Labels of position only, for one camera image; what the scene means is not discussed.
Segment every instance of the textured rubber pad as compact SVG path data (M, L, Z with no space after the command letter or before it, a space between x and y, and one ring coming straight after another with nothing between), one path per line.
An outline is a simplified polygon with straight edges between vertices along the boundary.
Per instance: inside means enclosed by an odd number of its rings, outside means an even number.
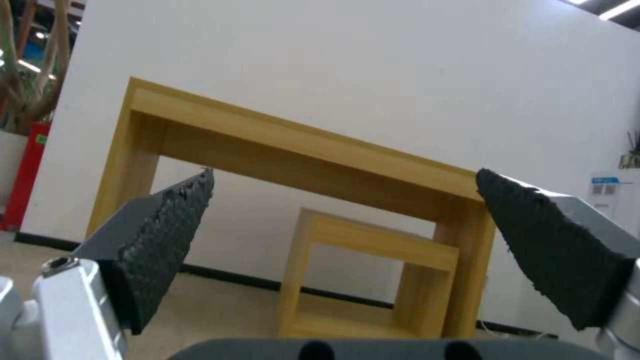
M476 183L534 287L577 330L603 326L633 269L633 257L611 249L619 247L626 233L579 199L558 197L559 207L537 188L487 169L477 173ZM581 212L585 216L577 217Z
M139 334L179 271L213 189L210 170L128 202L74 255L100 265L123 326Z

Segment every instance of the beige floor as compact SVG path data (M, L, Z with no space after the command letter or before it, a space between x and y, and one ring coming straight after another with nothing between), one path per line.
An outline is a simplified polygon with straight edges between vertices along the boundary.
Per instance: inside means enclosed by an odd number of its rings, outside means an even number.
M28 299L31 284L60 250L14 243L0 233L0 275L11 277ZM155 317L140 336L129 338L128 359L166 359L211 338L265 338L275 335L278 293L178 274ZM479 337L487 334L479 331Z

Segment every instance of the indoor tree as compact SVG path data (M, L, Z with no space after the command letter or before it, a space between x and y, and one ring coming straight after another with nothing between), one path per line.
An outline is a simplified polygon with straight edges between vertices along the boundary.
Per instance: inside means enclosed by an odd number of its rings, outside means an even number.
M16 53L11 5L9 0L0 0L0 49L4 60L4 66L0 67L0 103L7 102L9 121L6 128L19 134L28 134L32 122L49 118L67 73L70 56L68 0L54 2L53 29L44 49L40 72L35 73L21 68L18 63L21 54Z

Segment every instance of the ceiling light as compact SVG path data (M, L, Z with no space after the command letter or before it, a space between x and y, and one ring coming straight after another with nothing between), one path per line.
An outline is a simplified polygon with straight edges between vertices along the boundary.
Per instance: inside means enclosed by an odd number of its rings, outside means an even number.
M40 73L40 71L41 71L39 67L37 67L37 66L35 66L33 64L30 64L30 63L28 63L28 62L26 62L26 61L24 61L22 59L18 60L18 64L24 66L25 68L27 68L27 69L29 69L29 70L31 70L33 72ZM49 79L55 80L56 77L50 74L49 75Z
M640 5L640 0L629 0L626 3L622 3L616 6L613 9L607 10L606 12L600 14L599 18L602 20L609 20L614 16L618 16L623 12L629 11L636 6Z

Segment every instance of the label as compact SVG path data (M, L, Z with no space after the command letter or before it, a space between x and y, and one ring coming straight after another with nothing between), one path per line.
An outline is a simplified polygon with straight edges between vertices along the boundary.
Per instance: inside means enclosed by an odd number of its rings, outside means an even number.
M620 184L617 177L592 177L591 184Z
M36 143L41 143L42 145L47 143L47 135L37 134L36 135Z

